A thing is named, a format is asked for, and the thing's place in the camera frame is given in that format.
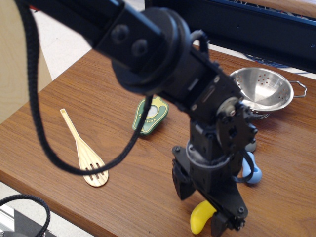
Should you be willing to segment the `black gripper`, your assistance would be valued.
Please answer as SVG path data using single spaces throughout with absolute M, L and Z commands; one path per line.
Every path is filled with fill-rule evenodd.
M 172 153 L 172 179 L 179 199 L 198 191 L 217 210 L 211 218 L 211 236 L 221 237 L 226 229 L 241 230 L 248 210 L 233 179 L 230 157 L 211 164 L 192 144 L 175 146 Z

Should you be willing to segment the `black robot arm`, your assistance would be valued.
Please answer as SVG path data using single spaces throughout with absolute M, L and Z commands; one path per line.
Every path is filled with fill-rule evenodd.
M 18 0 L 27 45 L 30 106 L 41 147 L 58 168 L 86 175 L 63 162 L 51 149 L 42 125 L 38 99 L 39 35 L 30 11 L 37 8 L 81 34 L 93 49 L 107 56 L 120 85 L 145 95 L 139 125 L 145 122 L 153 95 L 159 95 L 187 113 L 190 140 L 175 147 L 173 182 L 179 198 L 200 192 L 215 207 L 211 234 L 240 230 L 248 215 L 237 183 L 246 152 L 257 129 L 242 103 L 242 93 L 208 56 L 204 32 L 191 32 L 175 11 L 151 7 L 142 12 L 122 0 Z

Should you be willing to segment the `robot base with rail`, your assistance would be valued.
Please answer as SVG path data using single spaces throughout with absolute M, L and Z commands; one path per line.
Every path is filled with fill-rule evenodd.
M 48 225 L 51 219 L 50 209 L 47 203 L 36 196 L 33 195 L 25 195 L 18 194 L 5 197 L 0 200 L 0 206 L 7 204 L 8 202 L 26 199 L 32 200 L 35 203 L 41 205 L 46 212 L 46 220 L 45 223 L 41 226 L 30 218 L 24 216 L 22 213 L 13 210 L 13 215 L 9 214 L 9 219 L 12 220 L 12 224 L 9 224 L 4 228 L 5 224 L 0 225 L 0 229 L 2 234 L 1 237 L 55 237 L 56 235 L 48 230 Z

